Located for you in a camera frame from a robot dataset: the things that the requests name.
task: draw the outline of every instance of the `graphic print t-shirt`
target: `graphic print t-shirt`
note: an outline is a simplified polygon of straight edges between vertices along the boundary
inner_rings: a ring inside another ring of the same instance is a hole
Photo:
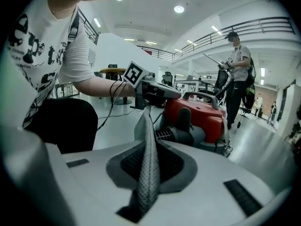
[[[7,41],[8,52],[28,82],[38,92],[23,127],[28,126],[39,107],[61,82],[78,82],[94,76],[87,63],[86,33],[80,23],[76,39],[67,46],[72,16],[56,19],[48,0],[33,0],[20,15]]]

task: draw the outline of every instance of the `metal railing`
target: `metal railing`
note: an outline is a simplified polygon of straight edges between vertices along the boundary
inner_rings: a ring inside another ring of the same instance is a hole
[[[94,44],[97,45],[98,34],[100,34],[100,32],[95,31],[95,29],[92,27],[92,25],[90,24],[90,22],[87,20],[87,18],[85,17],[85,15],[83,14],[83,12],[80,9],[79,9],[79,19],[84,24],[84,27],[85,27],[86,34],[87,34],[88,38]]]
[[[222,33],[222,35],[220,35],[218,32],[212,32],[194,41],[192,44],[183,47],[176,53],[171,53],[168,51],[150,47],[138,47],[150,53],[153,57],[161,58],[172,62],[190,52],[202,48],[203,46],[212,45],[213,43],[224,40],[225,36],[231,31],[237,32],[239,36],[268,32],[288,32],[295,34],[289,17],[266,17],[255,19],[235,24],[226,28],[222,28],[219,31]]]
[[[174,54],[168,51],[156,49],[156,48],[150,48],[150,47],[144,47],[144,46],[138,46],[141,49],[143,49],[146,53],[150,54],[151,56],[155,58],[164,59],[167,61],[173,61],[174,60]]]

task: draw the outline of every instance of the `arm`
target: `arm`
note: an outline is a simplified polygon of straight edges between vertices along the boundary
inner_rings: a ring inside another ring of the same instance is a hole
[[[251,63],[251,52],[246,46],[242,46],[240,49],[242,60],[239,62],[233,62],[233,67],[248,67]]]
[[[233,67],[248,67],[250,66],[250,59],[248,57],[243,57],[243,60],[239,62],[232,62]]]
[[[76,39],[66,49],[66,56],[59,73],[60,82],[73,82],[75,88],[83,94],[95,97],[110,97],[110,87],[115,81],[94,76],[91,65],[88,64],[88,47],[85,28],[79,24],[79,31]],[[113,94],[121,84],[118,81],[111,89]],[[125,83],[119,87],[115,96],[123,89]],[[126,85],[120,97],[134,97],[134,88]]]
[[[74,83],[75,88],[80,91],[83,94],[86,94],[88,96],[95,96],[95,97],[110,97],[110,87],[115,81],[99,78],[99,77],[93,77],[85,81],[76,82]],[[113,95],[117,87],[121,84],[121,81],[116,82],[112,89],[111,94]],[[129,84],[125,85],[123,83],[122,86],[119,87],[119,89],[115,92],[115,96],[118,95],[118,93],[122,90],[120,93],[120,97],[134,97],[135,92],[134,88],[130,86]]]

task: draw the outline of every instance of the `gray fabric strap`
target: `gray fabric strap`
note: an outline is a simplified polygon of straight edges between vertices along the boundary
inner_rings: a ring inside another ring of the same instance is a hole
[[[141,216],[147,213],[156,201],[160,186],[160,169],[154,128],[148,105],[135,127],[135,140],[145,140],[145,151],[138,181],[138,207]]]

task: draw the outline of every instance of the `round table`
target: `round table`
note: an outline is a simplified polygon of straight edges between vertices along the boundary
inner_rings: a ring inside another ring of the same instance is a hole
[[[114,75],[121,76],[121,75],[124,74],[124,72],[126,70],[127,69],[124,69],[124,68],[104,68],[104,69],[101,69],[99,72],[109,74],[110,75],[110,80],[113,80]],[[114,105],[128,105],[130,103],[132,103],[131,100],[128,100],[127,97],[123,97],[123,100],[122,99],[117,99],[114,102]]]

